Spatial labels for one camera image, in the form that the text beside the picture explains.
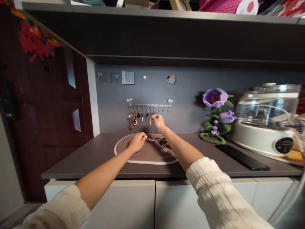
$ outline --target black smartphone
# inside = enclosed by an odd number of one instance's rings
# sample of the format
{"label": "black smartphone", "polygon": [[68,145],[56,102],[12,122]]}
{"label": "black smartphone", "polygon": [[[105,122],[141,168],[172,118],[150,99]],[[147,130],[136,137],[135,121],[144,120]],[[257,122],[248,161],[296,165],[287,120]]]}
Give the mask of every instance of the black smartphone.
{"label": "black smartphone", "polygon": [[240,152],[230,145],[216,145],[216,148],[220,149],[225,154],[229,155],[234,160],[238,161],[243,166],[253,171],[269,171],[270,168],[263,163],[249,157],[248,155]]}

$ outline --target purple artificial flower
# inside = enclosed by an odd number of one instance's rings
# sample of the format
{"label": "purple artificial flower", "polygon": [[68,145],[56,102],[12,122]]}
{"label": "purple artificial flower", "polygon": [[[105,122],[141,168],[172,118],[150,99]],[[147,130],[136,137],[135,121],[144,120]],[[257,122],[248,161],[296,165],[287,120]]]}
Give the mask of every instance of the purple artificial flower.
{"label": "purple artificial flower", "polygon": [[219,119],[221,122],[224,122],[224,123],[231,123],[233,122],[235,119],[237,119],[236,116],[233,116],[235,113],[232,112],[231,110],[229,110],[229,112],[224,112],[224,113],[221,113],[219,115]]}
{"label": "purple artificial flower", "polygon": [[207,107],[221,107],[228,100],[228,94],[220,89],[208,89],[203,94],[203,102]]}

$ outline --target glass lid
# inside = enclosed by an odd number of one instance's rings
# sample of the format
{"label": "glass lid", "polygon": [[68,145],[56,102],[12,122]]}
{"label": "glass lid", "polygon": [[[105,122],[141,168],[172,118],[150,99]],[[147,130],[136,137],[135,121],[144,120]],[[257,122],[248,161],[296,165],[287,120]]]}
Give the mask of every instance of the glass lid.
{"label": "glass lid", "polygon": [[270,93],[300,93],[300,84],[266,83],[261,87],[253,87],[245,90],[245,94],[270,94]]}

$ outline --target finger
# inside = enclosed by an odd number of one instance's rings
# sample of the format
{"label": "finger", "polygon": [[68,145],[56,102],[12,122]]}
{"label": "finger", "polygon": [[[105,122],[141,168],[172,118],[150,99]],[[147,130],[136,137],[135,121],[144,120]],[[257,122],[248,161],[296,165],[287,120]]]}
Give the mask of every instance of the finger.
{"label": "finger", "polygon": [[145,135],[145,136],[142,138],[141,142],[146,141],[146,139],[147,139],[147,135]]}

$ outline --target white appliance base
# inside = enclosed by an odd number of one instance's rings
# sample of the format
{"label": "white appliance base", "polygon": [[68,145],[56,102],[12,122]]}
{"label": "white appliance base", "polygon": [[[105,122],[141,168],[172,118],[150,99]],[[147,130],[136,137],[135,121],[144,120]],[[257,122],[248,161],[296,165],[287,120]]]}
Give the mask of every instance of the white appliance base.
{"label": "white appliance base", "polygon": [[254,126],[249,126],[237,122],[232,136],[232,141],[236,144],[254,151],[256,153],[287,157],[289,153],[282,154],[275,149],[275,143],[282,138],[293,138],[292,130],[273,130]]}

